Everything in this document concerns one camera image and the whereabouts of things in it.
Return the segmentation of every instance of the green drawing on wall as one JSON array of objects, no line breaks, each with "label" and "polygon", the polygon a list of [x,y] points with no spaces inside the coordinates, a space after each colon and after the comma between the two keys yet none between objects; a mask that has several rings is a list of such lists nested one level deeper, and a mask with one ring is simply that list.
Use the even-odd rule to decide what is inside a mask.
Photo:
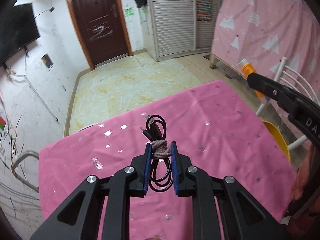
[{"label": "green drawing on wall", "polygon": [[124,13],[125,13],[125,16],[133,16],[134,15],[134,12],[133,12],[133,8],[132,7],[129,7],[127,9],[124,9]]}]

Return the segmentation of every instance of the red and green object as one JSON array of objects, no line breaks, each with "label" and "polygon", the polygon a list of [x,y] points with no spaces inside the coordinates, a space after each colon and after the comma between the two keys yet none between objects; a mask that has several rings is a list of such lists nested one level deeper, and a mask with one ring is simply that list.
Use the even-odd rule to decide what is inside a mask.
[{"label": "red and green object", "polygon": [[5,120],[0,116],[0,129],[3,131],[5,127]]}]

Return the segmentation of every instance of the louvered closet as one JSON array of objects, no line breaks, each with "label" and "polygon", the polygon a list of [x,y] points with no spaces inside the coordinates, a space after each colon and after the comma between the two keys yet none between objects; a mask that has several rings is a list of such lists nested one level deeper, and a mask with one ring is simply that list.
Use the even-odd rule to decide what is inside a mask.
[{"label": "louvered closet", "polygon": [[222,0],[206,0],[207,17],[199,19],[199,0],[147,0],[140,11],[144,45],[157,61],[209,52]]}]

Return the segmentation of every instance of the wooden bed leg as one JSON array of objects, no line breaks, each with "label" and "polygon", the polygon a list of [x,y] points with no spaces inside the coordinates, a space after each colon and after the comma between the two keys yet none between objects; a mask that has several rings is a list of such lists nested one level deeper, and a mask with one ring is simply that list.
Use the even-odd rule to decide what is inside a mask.
[{"label": "wooden bed leg", "polygon": [[216,59],[216,57],[215,57],[215,55],[214,54],[210,54],[210,68],[211,69],[215,69],[217,66],[216,66],[216,63],[217,63],[217,59]]}]

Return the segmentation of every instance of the orange thread spool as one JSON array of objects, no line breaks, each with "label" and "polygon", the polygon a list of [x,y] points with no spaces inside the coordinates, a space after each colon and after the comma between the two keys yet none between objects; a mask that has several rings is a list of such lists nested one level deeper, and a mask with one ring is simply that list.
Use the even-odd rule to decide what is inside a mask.
[{"label": "orange thread spool", "polygon": [[[245,75],[245,77],[247,78],[250,74],[252,73],[256,73],[257,71],[254,69],[254,67],[252,66],[251,63],[246,63],[243,65],[242,69],[241,69],[242,73]],[[264,94],[256,91],[256,94],[258,96],[259,99],[264,97]]]}]

